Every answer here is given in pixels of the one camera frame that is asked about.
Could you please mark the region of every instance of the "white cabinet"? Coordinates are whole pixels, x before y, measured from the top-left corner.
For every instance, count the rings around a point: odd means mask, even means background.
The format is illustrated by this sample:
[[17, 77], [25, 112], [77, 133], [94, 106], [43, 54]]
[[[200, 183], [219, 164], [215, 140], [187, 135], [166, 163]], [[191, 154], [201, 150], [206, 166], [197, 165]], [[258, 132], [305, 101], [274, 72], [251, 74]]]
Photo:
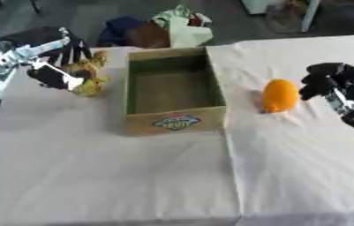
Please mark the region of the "white cabinet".
[[265, 13], [270, 4], [281, 4], [285, 0], [241, 0], [250, 14]]

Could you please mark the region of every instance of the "background clutter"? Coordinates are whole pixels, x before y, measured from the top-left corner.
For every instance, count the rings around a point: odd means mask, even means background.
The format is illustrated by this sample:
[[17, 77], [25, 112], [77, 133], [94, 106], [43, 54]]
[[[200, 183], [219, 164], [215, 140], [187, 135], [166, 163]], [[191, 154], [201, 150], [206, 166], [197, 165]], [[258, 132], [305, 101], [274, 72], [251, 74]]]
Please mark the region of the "background clutter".
[[149, 21], [132, 17], [105, 23], [97, 47], [136, 46], [146, 49], [197, 47], [213, 39], [213, 21], [183, 5], [163, 11]]

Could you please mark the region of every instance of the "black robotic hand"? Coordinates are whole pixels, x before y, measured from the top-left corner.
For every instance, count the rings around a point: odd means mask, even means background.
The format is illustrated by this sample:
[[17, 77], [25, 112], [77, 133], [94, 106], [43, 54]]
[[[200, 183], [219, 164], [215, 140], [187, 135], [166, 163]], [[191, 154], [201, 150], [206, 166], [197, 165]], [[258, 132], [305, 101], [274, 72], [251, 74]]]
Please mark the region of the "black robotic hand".
[[[87, 44], [71, 31], [63, 27], [45, 26], [34, 28], [21, 33], [7, 35], [0, 38], [0, 41], [9, 42], [13, 48], [18, 48], [24, 45], [36, 47], [48, 42], [61, 40], [63, 35], [67, 35], [71, 39], [68, 45], [61, 49], [46, 52], [40, 55], [40, 57], [48, 57], [48, 63], [52, 65], [55, 65], [57, 60], [61, 57], [60, 64], [56, 66], [69, 64], [71, 59], [73, 63], [77, 63], [81, 59], [82, 53], [87, 59], [92, 57]], [[27, 71], [27, 74], [31, 78], [39, 80], [44, 87], [57, 89], [67, 88], [63, 82], [63, 75], [49, 67], [43, 67], [39, 70], [30, 69]], [[85, 71], [72, 74], [73, 77], [84, 79], [87, 79], [89, 75], [90, 73]]]
[[[308, 101], [316, 95], [327, 96], [336, 90], [354, 101], [354, 66], [342, 63], [315, 64], [307, 68], [309, 74], [302, 79], [301, 99]], [[344, 123], [354, 127], [354, 109], [341, 115]]]

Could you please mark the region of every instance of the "floor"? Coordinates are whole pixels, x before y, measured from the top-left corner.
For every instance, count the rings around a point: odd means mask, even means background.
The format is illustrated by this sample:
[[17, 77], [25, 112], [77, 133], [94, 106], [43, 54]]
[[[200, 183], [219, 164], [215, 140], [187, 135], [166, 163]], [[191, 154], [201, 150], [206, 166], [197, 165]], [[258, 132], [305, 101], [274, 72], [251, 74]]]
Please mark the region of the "floor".
[[150, 19], [156, 13], [184, 4], [214, 21], [211, 45], [235, 41], [301, 36], [354, 34], [345, 27], [329, 26], [307, 34], [276, 34], [261, 16], [249, 16], [240, 0], [36, 0], [42, 9], [36, 15], [29, 0], [4, 0], [0, 9], [0, 37], [36, 26], [66, 26], [94, 46], [102, 24], [129, 15]]

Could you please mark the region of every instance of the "white tablecloth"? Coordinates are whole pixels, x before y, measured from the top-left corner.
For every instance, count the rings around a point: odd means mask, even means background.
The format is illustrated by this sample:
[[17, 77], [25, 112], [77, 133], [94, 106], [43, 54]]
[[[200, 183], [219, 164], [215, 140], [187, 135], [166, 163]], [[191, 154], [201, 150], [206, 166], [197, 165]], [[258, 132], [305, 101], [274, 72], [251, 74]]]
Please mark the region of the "white tablecloth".
[[102, 98], [43, 88], [24, 73], [12, 81], [0, 109], [0, 223], [235, 223], [220, 132], [124, 134], [126, 50], [109, 52]]
[[256, 107], [271, 79], [301, 87], [310, 64], [354, 65], [354, 36], [243, 41], [210, 53], [229, 104], [240, 225], [354, 225], [354, 129], [321, 97], [287, 113]]
[[110, 51], [99, 99], [13, 81], [0, 110], [0, 223], [354, 226], [354, 130], [320, 97], [287, 113], [256, 107], [271, 79], [300, 86], [307, 65], [354, 64], [354, 36], [210, 47], [227, 142], [125, 136], [125, 52]]

